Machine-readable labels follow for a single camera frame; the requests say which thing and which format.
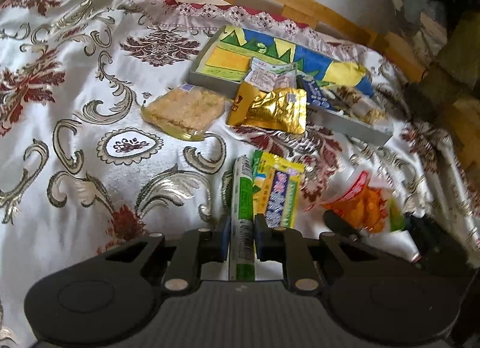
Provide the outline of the floral satin bed cover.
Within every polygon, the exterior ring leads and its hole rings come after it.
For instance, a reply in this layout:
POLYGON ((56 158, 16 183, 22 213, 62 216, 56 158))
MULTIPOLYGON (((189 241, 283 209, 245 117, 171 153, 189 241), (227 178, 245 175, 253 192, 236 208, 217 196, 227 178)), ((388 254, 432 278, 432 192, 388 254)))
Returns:
POLYGON ((477 345, 479 198, 451 137, 413 117, 406 85, 375 50, 244 6, 1 0, 1 345, 477 345), (142 105, 191 84, 226 25, 363 66, 392 138, 350 138, 308 110, 303 134, 229 126, 235 97, 221 93, 202 141, 147 123, 142 105), (256 279, 230 280, 229 242, 196 291, 162 291, 165 245, 231 217, 235 160, 249 158, 253 185, 256 150, 305 167, 292 229, 319 290, 288 291, 256 246, 256 279), (320 205, 357 168, 394 190, 403 231, 356 230, 320 205))

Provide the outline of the gold foil snack packet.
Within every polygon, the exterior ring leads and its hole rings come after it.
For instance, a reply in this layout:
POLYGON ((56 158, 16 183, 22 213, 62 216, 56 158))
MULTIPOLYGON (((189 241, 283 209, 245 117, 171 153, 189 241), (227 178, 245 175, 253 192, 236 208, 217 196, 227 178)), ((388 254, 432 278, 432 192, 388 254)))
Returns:
POLYGON ((241 82, 227 118, 233 127, 248 126, 303 134, 307 123, 307 92, 292 87, 265 93, 241 82))

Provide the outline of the orange candy clear bag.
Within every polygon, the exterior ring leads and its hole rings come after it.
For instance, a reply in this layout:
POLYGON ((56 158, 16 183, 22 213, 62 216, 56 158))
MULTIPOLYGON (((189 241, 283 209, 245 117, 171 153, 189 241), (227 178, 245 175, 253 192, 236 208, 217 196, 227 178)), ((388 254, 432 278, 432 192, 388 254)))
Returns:
POLYGON ((396 232, 405 229, 404 214, 386 180, 366 168, 357 168, 320 201, 356 230, 369 234, 396 232))

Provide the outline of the nut bar clear packet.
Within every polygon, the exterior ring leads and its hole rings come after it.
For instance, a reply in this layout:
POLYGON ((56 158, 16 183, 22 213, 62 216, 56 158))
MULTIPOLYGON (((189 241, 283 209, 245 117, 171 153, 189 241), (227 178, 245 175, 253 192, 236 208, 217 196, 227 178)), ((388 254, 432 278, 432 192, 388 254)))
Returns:
POLYGON ((391 122, 385 111, 370 97, 355 87, 333 85, 329 88, 351 110, 351 113, 364 123, 376 129, 389 129, 391 122))

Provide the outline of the blue cookie packet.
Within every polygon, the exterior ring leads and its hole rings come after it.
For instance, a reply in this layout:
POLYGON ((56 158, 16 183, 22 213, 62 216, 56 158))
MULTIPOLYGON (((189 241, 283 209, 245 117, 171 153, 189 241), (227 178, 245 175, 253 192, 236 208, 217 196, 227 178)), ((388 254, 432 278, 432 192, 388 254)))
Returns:
POLYGON ((311 76, 297 76, 297 86, 306 91, 308 105, 337 113, 342 111, 341 108, 334 105, 333 99, 328 98, 322 92, 318 83, 311 76))

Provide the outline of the green white sausage stick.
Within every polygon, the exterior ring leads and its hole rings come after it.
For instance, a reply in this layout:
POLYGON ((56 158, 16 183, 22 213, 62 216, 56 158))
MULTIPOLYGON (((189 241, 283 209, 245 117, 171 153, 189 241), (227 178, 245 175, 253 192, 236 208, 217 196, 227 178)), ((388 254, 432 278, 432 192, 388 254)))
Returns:
POLYGON ((238 157, 233 166, 229 279, 235 281, 256 279, 250 167, 250 160, 246 155, 238 157))

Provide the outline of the white pickled vegetable packet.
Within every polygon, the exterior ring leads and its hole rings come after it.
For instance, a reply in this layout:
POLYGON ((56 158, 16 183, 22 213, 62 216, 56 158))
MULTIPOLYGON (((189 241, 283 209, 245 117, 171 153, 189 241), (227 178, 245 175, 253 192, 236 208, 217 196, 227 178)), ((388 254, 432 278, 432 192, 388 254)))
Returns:
POLYGON ((295 88, 296 78, 295 63, 274 65, 258 58, 252 58, 250 70, 244 81, 262 92, 269 93, 274 89, 295 88))

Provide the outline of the beige cracker clear packet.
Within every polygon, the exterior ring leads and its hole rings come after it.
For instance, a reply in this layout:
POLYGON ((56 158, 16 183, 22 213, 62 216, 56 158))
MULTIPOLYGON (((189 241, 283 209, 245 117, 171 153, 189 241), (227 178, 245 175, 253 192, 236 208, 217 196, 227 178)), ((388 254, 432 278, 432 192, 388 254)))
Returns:
POLYGON ((225 98, 204 87, 182 84, 141 107, 142 118, 182 141, 202 141, 222 117, 225 98))

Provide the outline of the yellow snack packet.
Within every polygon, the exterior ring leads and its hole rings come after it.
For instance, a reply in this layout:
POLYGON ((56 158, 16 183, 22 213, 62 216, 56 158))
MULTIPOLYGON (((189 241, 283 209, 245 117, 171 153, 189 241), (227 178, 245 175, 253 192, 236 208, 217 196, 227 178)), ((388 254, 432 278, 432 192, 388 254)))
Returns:
POLYGON ((256 150, 251 158, 253 214, 263 215, 270 228, 295 226, 302 163, 256 150))

